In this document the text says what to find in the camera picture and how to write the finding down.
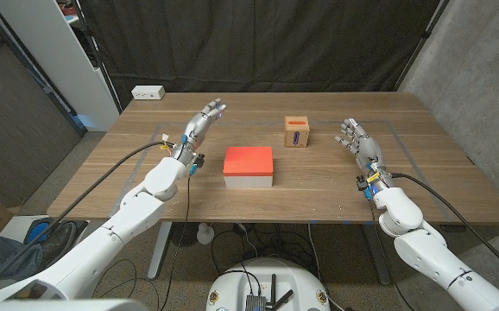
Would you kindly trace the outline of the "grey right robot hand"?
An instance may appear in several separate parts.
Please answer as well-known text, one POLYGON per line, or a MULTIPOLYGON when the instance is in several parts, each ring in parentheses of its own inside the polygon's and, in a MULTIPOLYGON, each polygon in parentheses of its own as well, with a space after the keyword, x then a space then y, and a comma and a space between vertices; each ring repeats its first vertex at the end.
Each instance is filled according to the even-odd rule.
POLYGON ((355 156, 363 175, 372 184, 376 183, 379 191, 393 187, 395 184, 387 172, 379 143, 352 117, 341 123, 341 132, 347 138, 336 136, 335 140, 355 156))

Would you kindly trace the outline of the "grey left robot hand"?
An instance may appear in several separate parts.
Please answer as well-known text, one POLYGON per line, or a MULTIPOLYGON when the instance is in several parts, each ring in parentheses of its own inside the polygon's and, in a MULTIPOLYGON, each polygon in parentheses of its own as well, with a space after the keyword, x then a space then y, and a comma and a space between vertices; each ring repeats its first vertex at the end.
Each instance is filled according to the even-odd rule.
POLYGON ((173 148, 172 157, 177 161, 191 165, 196 157, 195 151, 204 142, 205 135, 212 123, 222 117, 227 105, 220 98, 212 100, 202 111, 196 113, 187 123, 180 143, 173 148))

